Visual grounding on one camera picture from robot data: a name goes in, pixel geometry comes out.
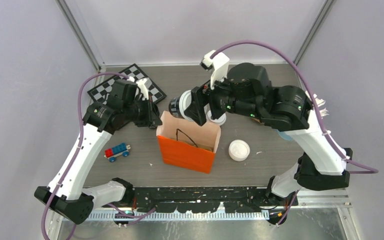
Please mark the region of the orange paper bag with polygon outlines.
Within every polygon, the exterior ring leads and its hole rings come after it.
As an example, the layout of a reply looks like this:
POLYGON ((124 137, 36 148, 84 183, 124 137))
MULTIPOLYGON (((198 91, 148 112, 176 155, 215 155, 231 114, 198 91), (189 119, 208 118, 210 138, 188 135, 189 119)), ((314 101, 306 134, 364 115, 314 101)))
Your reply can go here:
POLYGON ((203 126, 193 121, 175 118, 168 111, 161 115, 162 125, 156 129, 162 160, 165 164, 201 173, 211 172, 221 137, 221 127, 212 122, 203 126), (213 152, 177 142, 189 140, 214 147, 213 152))

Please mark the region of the white plastic cup lid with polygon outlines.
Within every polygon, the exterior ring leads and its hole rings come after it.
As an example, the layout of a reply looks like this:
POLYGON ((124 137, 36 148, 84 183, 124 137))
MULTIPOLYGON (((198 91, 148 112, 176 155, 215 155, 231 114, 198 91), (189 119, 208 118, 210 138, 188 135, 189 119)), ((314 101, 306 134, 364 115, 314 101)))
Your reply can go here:
POLYGON ((209 110, 209 111, 206 113, 206 120, 207 120, 208 122, 217 124, 218 126, 221 127, 221 126, 223 126, 223 125, 226 123, 227 115, 224 113, 224 114, 222 114, 219 118, 213 119, 213 118, 212 118, 212 112, 209 110))

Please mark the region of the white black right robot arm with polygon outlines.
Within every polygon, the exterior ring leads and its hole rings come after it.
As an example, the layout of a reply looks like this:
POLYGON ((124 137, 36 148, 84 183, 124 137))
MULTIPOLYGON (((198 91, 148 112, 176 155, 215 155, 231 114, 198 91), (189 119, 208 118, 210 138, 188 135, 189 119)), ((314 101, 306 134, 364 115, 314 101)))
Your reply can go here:
POLYGON ((279 205, 302 188, 313 191, 349 186, 347 154, 352 150, 329 143, 318 122, 316 105, 299 87, 274 87, 261 65, 241 63, 231 68, 222 81, 209 81, 185 91, 171 104, 181 118, 199 126, 206 123, 205 106, 214 119, 224 113, 246 116, 291 137, 303 150, 297 163, 283 174, 270 178, 265 198, 279 205))

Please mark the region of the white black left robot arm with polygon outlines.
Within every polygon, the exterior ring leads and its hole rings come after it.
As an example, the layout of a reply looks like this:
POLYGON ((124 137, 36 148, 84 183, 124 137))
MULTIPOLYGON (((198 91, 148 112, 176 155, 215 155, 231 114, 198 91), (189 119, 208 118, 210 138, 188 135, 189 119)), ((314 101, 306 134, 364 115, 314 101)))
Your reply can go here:
POLYGON ((72 221, 83 223, 95 208, 110 203, 128 207, 134 199, 133 185, 119 177, 106 184, 84 188, 86 178, 106 143, 126 122, 155 129, 162 125, 153 102, 149 78, 135 82, 118 79, 105 103, 94 102, 80 121, 79 136, 58 174, 34 196, 50 209, 72 221))

